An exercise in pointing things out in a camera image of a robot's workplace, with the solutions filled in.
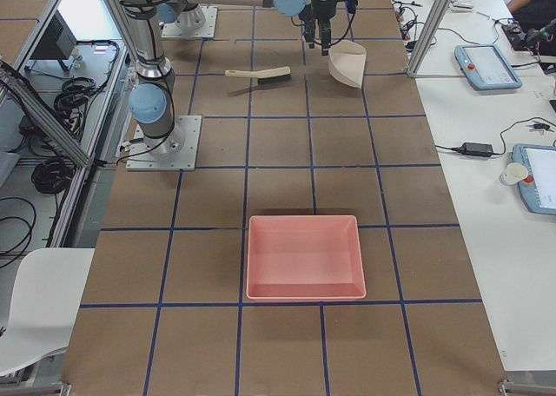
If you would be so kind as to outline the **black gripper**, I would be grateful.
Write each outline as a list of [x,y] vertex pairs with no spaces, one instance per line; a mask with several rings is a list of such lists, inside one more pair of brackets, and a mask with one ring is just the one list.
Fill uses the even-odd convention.
[[[336,6],[344,3],[349,14],[357,10],[358,0],[311,0],[313,19],[320,22],[321,54],[327,56],[332,42],[330,20],[336,15]],[[303,21],[303,38],[310,49],[315,48],[315,21]]]

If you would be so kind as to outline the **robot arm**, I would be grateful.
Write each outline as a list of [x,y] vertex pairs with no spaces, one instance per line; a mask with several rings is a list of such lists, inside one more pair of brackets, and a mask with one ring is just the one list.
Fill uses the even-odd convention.
[[162,3],[157,15],[164,23],[175,23],[183,30],[196,30],[205,24],[205,15],[198,3]]
[[185,136],[177,128],[172,96],[175,72],[162,44],[161,22],[173,23],[201,3],[274,8],[285,17],[298,17],[311,48],[327,55],[334,47],[331,21],[337,6],[355,14],[358,0],[118,0],[136,53],[138,86],[129,96],[129,109],[138,122],[148,152],[167,157],[178,152]]

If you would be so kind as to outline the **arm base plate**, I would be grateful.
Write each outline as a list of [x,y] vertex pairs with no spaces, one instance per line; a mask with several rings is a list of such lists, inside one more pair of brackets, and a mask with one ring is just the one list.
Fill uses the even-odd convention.
[[135,137],[142,142],[130,147],[131,158],[126,161],[128,171],[172,171],[195,170],[198,144],[201,134],[202,117],[199,115],[179,115],[175,128],[159,147],[151,150],[156,142],[145,138],[139,125]]
[[162,38],[165,40],[213,39],[218,9],[215,6],[198,5],[184,11],[173,23],[165,23]]

